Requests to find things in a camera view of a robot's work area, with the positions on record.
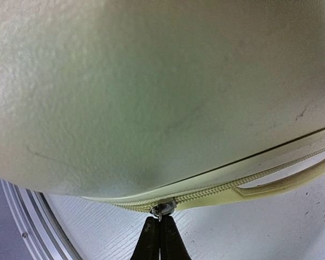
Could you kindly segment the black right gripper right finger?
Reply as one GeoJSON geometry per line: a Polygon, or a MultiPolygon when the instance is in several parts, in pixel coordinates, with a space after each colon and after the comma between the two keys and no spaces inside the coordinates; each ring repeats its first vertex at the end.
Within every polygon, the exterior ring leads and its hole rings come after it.
{"type": "Polygon", "coordinates": [[[191,260],[172,216],[163,216],[160,221],[160,259],[191,260]]]}

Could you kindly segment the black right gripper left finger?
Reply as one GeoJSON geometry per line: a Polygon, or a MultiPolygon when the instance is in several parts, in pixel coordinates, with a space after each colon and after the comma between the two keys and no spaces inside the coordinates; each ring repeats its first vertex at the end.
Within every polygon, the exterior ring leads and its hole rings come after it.
{"type": "Polygon", "coordinates": [[[147,217],[143,225],[138,242],[132,254],[132,259],[158,260],[160,258],[160,230],[159,221],[154,217],[147,217]]]}

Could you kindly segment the silver suitcase zipper pull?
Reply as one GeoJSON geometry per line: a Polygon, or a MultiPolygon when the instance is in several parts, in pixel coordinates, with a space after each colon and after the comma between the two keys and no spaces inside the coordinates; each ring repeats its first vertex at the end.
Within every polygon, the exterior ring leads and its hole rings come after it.
{"type": "Polygon", "coordinates": [[[171,215],[177,208],[177,203],[174,198],[166,198],[159,200],[157,205],[151,208],[150,213],[158,218],[159,221],[163,219],[164,216],[171,215]]]}

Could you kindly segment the pale yellow hard-shell suitcase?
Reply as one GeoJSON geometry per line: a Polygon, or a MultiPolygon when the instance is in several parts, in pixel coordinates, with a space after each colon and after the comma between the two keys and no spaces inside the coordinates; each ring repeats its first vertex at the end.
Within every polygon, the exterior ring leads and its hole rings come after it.
{"type": "Polygon", "coordinates": [[[0,1],[0,178],[188,209],[324,151],[325,1],[0,1]]]}

